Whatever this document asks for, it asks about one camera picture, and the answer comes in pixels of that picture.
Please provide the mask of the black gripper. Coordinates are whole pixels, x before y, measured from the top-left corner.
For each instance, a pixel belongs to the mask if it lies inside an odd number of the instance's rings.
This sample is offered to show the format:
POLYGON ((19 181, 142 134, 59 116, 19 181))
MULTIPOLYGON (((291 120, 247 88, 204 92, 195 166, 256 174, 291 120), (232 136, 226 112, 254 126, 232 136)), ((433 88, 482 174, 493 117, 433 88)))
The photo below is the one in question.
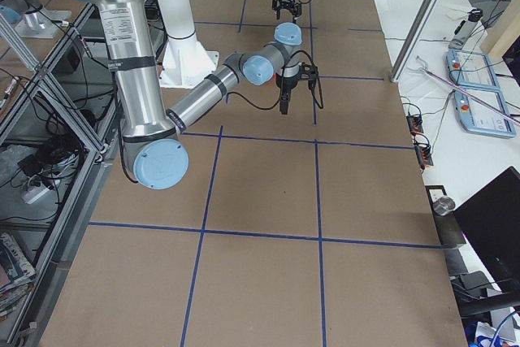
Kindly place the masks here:
POLYGON ((298 76, 281 76, 280 78, 278 78, 278 87, 280 89, 279 112, 282 115, 286 115, 288 113, 289 103, 291 99, 291 91, 297 86, 298 83, 298 76))
POLYGON ((301 17, 301 3, 297 0, 272 0, 271 9, 275 12, 276 19, 280 19, 280 11, 288 10, 292 14, 293 23, 297 23, 301 17))

